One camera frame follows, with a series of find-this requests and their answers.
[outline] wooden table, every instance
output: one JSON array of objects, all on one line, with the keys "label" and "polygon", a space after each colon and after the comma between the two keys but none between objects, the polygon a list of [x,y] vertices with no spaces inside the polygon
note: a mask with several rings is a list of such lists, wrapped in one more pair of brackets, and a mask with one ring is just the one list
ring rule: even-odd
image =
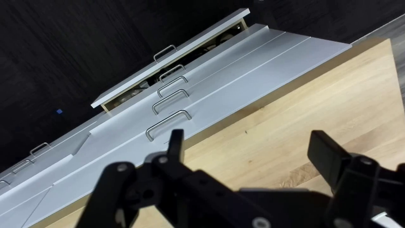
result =
[{"label": "wooden table", "polygon": [[[330,193],[306,157],[313,129],[389,168],[405,162],[404,106],[390,40],[362,41],[235,112],[187,141],[185,162],[234,190],[308,187]],[[75,226],[78,205],[48,226]],[[135,226],[170,225],[151,207]]]}]

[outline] dark background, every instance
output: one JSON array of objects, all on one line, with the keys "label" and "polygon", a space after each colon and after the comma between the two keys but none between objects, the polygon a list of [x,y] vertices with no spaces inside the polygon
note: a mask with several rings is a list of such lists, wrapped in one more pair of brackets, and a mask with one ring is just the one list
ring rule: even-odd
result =
[{"label": "dark background", "polygon": [[251,22],[353,41],[404,0],[3,0],[0,171],[97,114],[103,91],[239,6]]}]

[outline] light wood surface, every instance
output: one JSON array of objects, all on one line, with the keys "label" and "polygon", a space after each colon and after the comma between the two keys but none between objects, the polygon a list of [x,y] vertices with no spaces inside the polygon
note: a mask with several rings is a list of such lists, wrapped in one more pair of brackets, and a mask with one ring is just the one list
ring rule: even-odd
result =
[{"label": "light wood surface", "polygon": [[[306,157],[323,129],[382,165],[405,162],[405,119],[390,40],[366,40],[306,73],[305,82],[186,149],[185,163],[229,187],[308,187],[330,193]],[[82,209],[48,225],[75,226]],[[170,226],[152,209],[135,226]]]}]

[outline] screw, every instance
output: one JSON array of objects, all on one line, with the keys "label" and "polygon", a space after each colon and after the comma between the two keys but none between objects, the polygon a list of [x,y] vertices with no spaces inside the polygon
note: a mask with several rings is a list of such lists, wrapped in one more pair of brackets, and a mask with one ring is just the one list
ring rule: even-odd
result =
[{"label": "screw", "polygon": [[367,164],[367,165],[372,164],[372,160],[368,159],[367,157],[362,157],[362,158],[359,158],[359,160],[361,160],[362,163]]},{"label": "screw", "polygon": [[118,169],[119,172],[124,172],[127,168],[128,168],[127,163],[120,163],[120,164],[118,164],[118,167],[116,167],[116,169]]},{"label": "screw", "polygon": [[253,228],[271,228],[270,221],[263,216],[257,216],[252,221]]},{"label": "screw", "polygon": [[351,221],[342,219],[342,217],[335,217],[333,220],[333,224],[335,228],[353,228]]},{"label": "screw", "polygon": [[167,160],[167,157],[159,157],[159,163],[166,163]]}]

